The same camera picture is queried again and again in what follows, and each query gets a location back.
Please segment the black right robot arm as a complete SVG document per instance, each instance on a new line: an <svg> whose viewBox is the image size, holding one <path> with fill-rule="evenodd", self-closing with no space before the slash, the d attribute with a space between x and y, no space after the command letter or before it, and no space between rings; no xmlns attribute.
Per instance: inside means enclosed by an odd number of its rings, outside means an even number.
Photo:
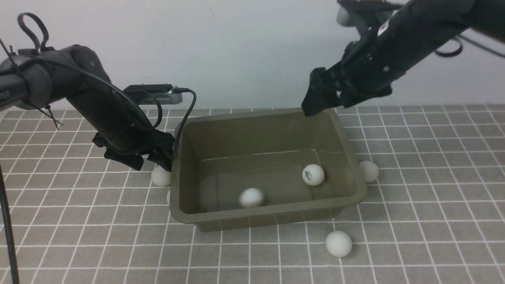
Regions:
<svg viewBox="0 0 505 284"><path fill-rule="evenodd" d="M474 29L504 42L503 0L339 0L338 22L355 27L359 40L349 43L341 60L315 68L301 104L305 116L327 108L350 108L391 95L391 83L462 32Z"/></svg>

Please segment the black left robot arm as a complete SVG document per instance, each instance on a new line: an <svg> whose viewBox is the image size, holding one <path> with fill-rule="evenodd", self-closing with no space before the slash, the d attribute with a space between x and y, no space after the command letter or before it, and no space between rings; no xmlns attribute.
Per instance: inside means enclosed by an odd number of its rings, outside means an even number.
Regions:
<svg viewBox="0 0 505 284"><path fill-rule="evenodd" d="M172 169L175 139L155 129L139 105L110 82L96 53L72 45L35 56L20 51L1 63L1 110L42 110L60 99L96 130L93 143L104 157L139 171L144 156Z"/></svg>

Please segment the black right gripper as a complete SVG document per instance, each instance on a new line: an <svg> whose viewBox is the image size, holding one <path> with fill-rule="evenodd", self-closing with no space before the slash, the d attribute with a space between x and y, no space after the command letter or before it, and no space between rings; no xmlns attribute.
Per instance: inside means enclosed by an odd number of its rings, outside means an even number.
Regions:
<svg viewBox="0 0 505 284"><path fill-rule="evenodd" d="M393 93L395 41L373 39L350 45L348 52L330 68L310 72L309 86L301 104L310 117L339 106L351 107L368 99Z"/></svg>

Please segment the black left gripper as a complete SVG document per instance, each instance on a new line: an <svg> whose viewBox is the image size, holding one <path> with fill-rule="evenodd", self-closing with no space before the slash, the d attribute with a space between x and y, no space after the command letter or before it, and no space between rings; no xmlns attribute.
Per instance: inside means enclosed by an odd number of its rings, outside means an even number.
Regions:
<svg viewBox="0 0 505 284"><path fill-rule="evenodd" d="M113 116L109 114L92 115L92 126L96 134L92 142L99 148L106 148L104 157L140 171L144 158L136 155L151 152L147 160L167 172L172 172L173 151L169 149L172 135L144 125L131 115Z"/></svg>

